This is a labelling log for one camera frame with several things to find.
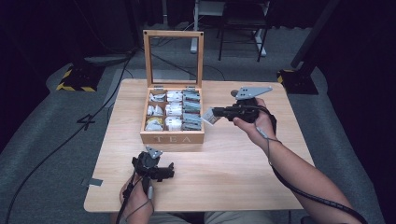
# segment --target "light wood surface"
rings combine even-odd
[[[243,86],[273,90],[260,98],[276,116],[282,143],[314,164],[285,90],[279,83],[203,81],[204,111],[235,103],[231,90]],[[140,138],[147,81],[124,79],[114,105],[84,203],[89,212],[118,212],[119,193],[131,176],[132,157],[145,150]],[[203,144],[153,144],[163,154],[159,167],[175,164],[175,176],[154,182],[156,211],[230,211],[301,209],[292,193],[276,179],[265,154],[226,118],[205,124]]]

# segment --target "gray carpet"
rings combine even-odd
[[[257,63],[257,50],[224,48],[218,61],[219,41],[216,30],[205,30],[205,80],[276,81],[276,72],[290,68],[290,62],[309,30],[274,29],[265,43],[267,56]],[[193,71],[186,60],[189,42],[177,39],[159,45],[153,51],[161,57]],[[156,59],[158,69],[176,68]],[[22,180],[51,152],[81,127],[77,120],[96,111],[115,90],[122,64],[109,66],[103,73],[97,92],[56,91],[69,64],[48,79],[50,95],[17,130],[0,154],[0,221],[4,222],[12,197]],[[144,54],[137,52],[129,62],[124,77],[145,78]],[[289,95],[290,103],[304,134],[316,166],[345,193],[369,223],[385,223],[373,185],[364,172],[342,125],[332,110],[324,76],[317,69],[312,74],[319,95]],[[106,132],[111,107],[98,112],[87,131],[81,131],[50,156],[23,186],[12,208],[9,223],[108,223],[108,214],[88,213],[83,204],[86,187]],[[288,223],[288,211],[273,212],[278,223]],[[291,223],[300,223],[303,210],[292,211]]]

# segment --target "person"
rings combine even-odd
[[[257,103],[266,107],[262,99],[257,98]],[[233,124],[243,130],[248,138],[262,149],[270,164],[295,188],[352,208],[347,197],[325,174],[277,140],[268,114],[261,112],[255,123],[247,123],[240,118],[234,118]],[[317,223],[360,223],[349,213],[314,202],[297,193],[294,193],[294,195],[305,211]],[[134,224],[187,223],[179,217],[154,213],[152,202],[148,200],[140,182],[136,183],[135,189],[122,215],[128,223]],[[205,223],[236,224],[273,222],[268,217],[268,212],[266,211],[246,211],[205,213]]]

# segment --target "pants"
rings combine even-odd
[[[269,211],[206,212],[205,224],[275,224]],[[189,224],[167,213],[154,213],[149,224]]]

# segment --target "human arm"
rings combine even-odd
[[[120,202],[124,201],[122,193],[126,190],[131,179],[129,179],[120,190]],[[129,224],[148,224],[151,214],[154,212],[152,201],[149,200],[146,193],[143,191],[142,181],[140,176],[134,177],[134,189],[128,199],[128,203],[122,213],[122,217],[127,219]]]
[[[265,106],[263,100],[257,99],[257,102],[258,105]],[[325,174],[277,141],[267,114],[261,112],[256,120],[256,126],[266,134],[267,139],[256,130],[254,123],[247,123],[239,118],[235,118],[233,123],[247,133],[250,140],[264,151],[275,170],[295,188],[351,208],[345,195]],[[344,211],[293,193],[307,213],[318,223],[360,223]]]

